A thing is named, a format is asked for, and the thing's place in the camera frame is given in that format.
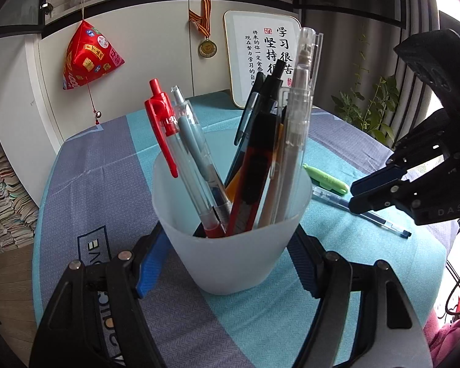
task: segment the screw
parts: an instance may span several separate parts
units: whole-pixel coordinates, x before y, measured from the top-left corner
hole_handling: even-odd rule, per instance
[[[133,253],[131,253],[129,250],[123,250],[123,252],[118,253],[118,259],[123,260],[124,262],[128,261],[133,257]]]
[[[377,260],[376,265],[379,269],[384,271],[389,269],[389,264],[385,260]]]
[[[325,253],[325,258],[331,262],[337,262],[339,260],[339,254],[336,252],[327,252]]]
[[[80,260],[72,260],[70,264],[68,264],[68,268],[70,270],[78,270],[81,265],[82,265],[82,262]]]

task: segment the red pen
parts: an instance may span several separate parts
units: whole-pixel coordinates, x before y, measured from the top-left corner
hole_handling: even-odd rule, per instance
[[[276,115],[258,113],[240,169],[240,180],[233,201],[227,236],[250,231],[254,225],[273,160],[275,131]]]
[[[150,80],[150,87],[153,97],[145,101],[145,108],[170,172],[173,177],[180,174],[206,236],[220,238],[224,236],[224,230],[211,201],[206,196],[211,195],[208,183],[202,179],[194,161],[184,148],[169,96],[162,92],[157,79]]]

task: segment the stack of books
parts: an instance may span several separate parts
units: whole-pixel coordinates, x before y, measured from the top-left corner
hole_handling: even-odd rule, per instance
[[[0,253],[34,242],[38,214],[0,145]]]

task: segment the wooden floor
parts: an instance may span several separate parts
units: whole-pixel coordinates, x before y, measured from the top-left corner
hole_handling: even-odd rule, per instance
[[[36,320],[32,305],[32,249],[25,246],[0,254],[0,333],[29,365]]]

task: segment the framed sign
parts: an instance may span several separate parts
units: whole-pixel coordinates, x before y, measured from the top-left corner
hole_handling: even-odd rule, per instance
[[[233,102],[244,108],[257,72],[270,75],[276,60],[286,62],[283,86],[290,87],[301,25],[287,15],[227,11],[225,34]]]

